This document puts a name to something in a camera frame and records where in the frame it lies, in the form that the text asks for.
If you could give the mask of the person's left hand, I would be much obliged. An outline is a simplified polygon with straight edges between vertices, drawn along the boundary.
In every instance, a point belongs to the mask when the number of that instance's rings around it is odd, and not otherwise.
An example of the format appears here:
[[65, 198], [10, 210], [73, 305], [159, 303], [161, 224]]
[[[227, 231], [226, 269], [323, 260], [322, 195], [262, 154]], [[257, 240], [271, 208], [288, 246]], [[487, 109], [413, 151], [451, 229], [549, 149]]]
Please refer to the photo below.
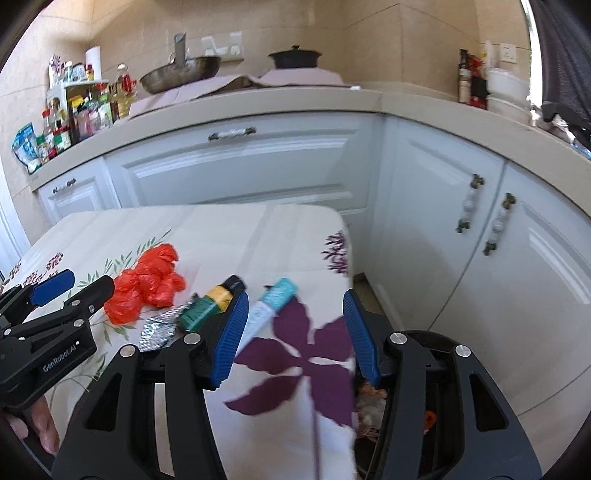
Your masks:
[[41, 396], [27, 409], [22, 418], [10, 413], [4, 413], [4, 418], [20, 440], [24, 440], [29, 430], [32, 430], [48, 454], [57, 454], [60, 438], [45, 396]]

